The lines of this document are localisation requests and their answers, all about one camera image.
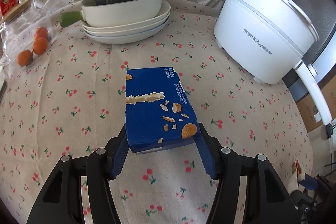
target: stack of plates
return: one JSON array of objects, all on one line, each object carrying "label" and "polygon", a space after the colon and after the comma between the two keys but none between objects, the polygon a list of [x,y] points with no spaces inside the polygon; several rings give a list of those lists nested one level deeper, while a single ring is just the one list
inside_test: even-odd
[{"label": "stack of plates", "polygon": [[151,19],[132,24],[114,27],[91,27],[82,21],[86,35],[93,40],[105,44],[125,44],[143,40],[164,28],[169,20],[170,4],[162,0],[158,14]]}]

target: snack box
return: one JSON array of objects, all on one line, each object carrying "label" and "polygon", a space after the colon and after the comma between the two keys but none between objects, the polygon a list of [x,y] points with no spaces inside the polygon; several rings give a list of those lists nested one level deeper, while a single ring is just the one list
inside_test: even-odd
[{"label": "snack box", "polygon": [[172,67],[127,71],[126,135],[133,153],[191,144],[200,132],[195,112]]}]

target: orange fruit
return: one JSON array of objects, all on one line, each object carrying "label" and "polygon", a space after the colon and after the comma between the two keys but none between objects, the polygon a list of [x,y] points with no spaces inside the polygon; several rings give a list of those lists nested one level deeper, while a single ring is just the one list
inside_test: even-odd
[{"label": "orange fruit", "polygon": [[48,40],[45,37],[38,37],[33,44],[33,52],[37,55],[41,55],[46,51],[48,47]]},{"label": "orange fruit", "polygon": [[20,52],[17,56],[17,63],[23,67],[28,66],[33,61],[33,53],[30,50],[24,50]]},{"label": "orange fruit", "polygon": [[36,30],[36,33],[35,33],[34,38],[35,38],[35,39],[37,39],[37,38],[39,38],[39,37],[45,37],[45,38],[48,38],[48,35],[49,35],[48,30],[47,30],[46,28],[44,28],[44,27],[41,27],[41,28],[38,28],[38,29]]}]

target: clear plastic bag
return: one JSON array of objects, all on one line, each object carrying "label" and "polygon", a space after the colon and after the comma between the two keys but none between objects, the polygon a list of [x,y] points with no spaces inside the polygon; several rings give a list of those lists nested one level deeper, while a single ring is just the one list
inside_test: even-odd
[{"label": "clear plastic bag", "polygon": [[[48,31],[47,35],[45,35],[45,30],[39,30],[40,28],[46,28]],[[20,67],[18,64],[18,55],[23,51],[29,50],[31,51],[31,57],[22,67],[24,69],[30,67],[47,51],[54,39],[53,26],[50,21],[50,12],[44,7],[37,8],[34,0],[27,10],[10,22],[2,24],[0,31],[3,49],[3,56],[0,59],[0,65],[2,66],[10,64],[14,67]],[[33,51],[35,38],[36,36],[39,36],[35,36],[37,31],[40,34],[42,33],[43,36],[46,36],[47,39],[47,48],[43,53]]]}]

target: metal screw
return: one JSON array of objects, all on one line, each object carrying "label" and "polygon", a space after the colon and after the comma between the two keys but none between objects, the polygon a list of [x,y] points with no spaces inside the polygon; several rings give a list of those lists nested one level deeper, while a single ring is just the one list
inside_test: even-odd
[{"label": "metal screw", "polygon": [[98,148],[97,149],[97,154],[98,155],[103,155],[106,152],[105,148]]},{"label": "metal screw", "polygon": [[70,156],[69,156],[69,155],[64,155],[64,156],[61,158],[61,161],[63,161],[63,162],[66,162],[66,161],[68,161],[68,160],[70,160]]},{"label": "metal screw", "polygon": [[266,160],[266,156],[264,154],[259,154],[258,159],[264,161]]},{"label": "metal screw", "polygon": [[221,151],[222,151],[223,154],[229,154],[229,153],[231,152],[231,149],[228,148],[228,147],[223,147],[223,148],[221,149]]}]

